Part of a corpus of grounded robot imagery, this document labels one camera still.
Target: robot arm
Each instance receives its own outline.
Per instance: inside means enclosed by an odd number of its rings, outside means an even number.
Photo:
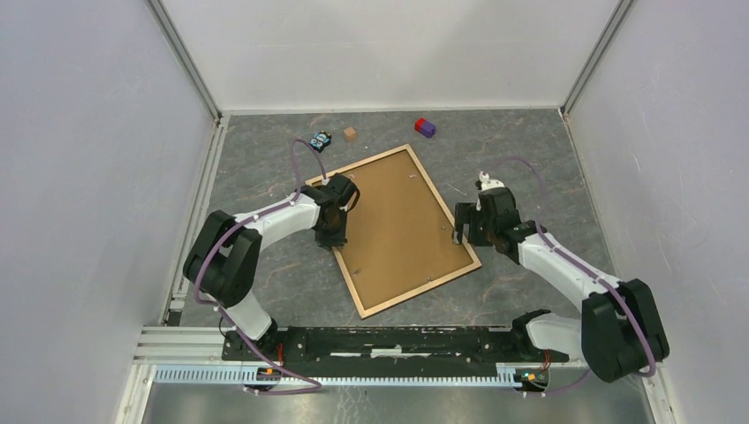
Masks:
[[[518,265],[532,270],[559,290],[580,311],[581,319],[557,316],[548,310],[526,314],[513,322],[525,342],[538,349],[585,358],[605,382],[636,372],[647,365],[644,349],[632,324],[621,318],[621,307],[601,280],[616,290],[632,310],[655,360],[669,355],[658,310],[650,289],[640,280],[624,283],[587,264],[561,246],[534,221],[521,221],[515,197],[501,181],[486,173],[476,181],[476,203],[458,203],[453,241],[493,246]]]
[[[258,340],[275,325],[250,289],[257,261],[266,247],[294,232],[313,229],[314,238],[323,247],[346,243],[346,217],[359,201],[359,189],[340,174],[320,187],[306,185],[299,197],[289,196],[267,208],[230,216],[222,210],[210,214],[195,240],[183,266],[183,275],[195,281],[208,252],[236,223],[254,216],[244,228],[224,243],[227,253],[219,252],[208,265],[200,290],[221,305],[229,318],[252,340]]]

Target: cork board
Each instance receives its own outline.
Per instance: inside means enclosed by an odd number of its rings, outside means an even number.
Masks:
[[[329,172],[338,173],[361,191],[348,243],[333,253],[362,318],[481,266],[470,245],[452,244],[453,216],[411,146]]]

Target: small toy figure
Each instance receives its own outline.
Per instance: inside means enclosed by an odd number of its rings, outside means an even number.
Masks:
[[[314,134],[314,137],[309,141],[309,145],[312,146],[313,149],[322,153],[324,148],[330,146],[332,140],[333,136],[330,135],[330,132],[319,131]]]

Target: gray marble floor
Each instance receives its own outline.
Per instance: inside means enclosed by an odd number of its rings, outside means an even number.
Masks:
[[[437,126],[433,139],[413,130],[421,116]],[[343,129],[359,139],[347,143]],[[322,153],[334,170],[382,151],[411,144],[445,202],[475,199],[479,170],[489,171],[512,189],[524,219],[540,205],[539,187],[521,164],[494,164],[521,155],[537,164],[549,189],[544,225],[594,266],[611,264],[594,218],[587,188],[570,140],[555,110],[461,110],[232,117],[223,145],[209,210],[235,214],[281,200],[294,189],[289,143],[308,140],[319,130],[333,133]],[[302,178],[318,175],[317,163],[297,147]],[[292,235],[263,252],[253,291],[281,326],[338,325],[503,325],[537,308],[566,316],[577,314],[562,294],[535,274],[477,248],[483,267],[428,293],[361,320],[333,255],[317,247],[311,231]],[[215,326],[218,314],[195,305],[192,294],[183,326]]]

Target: white wall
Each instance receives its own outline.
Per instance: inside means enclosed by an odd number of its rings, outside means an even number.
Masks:
[[[223,110],[558,106],[617,0],[164,0]]]
[[[637,2],[571,129],[623,277],[653,289],[685,422],[746,422],[749,3]]]
[[[0,421],[112,422],[211,119],[143,1],[0,16]]]

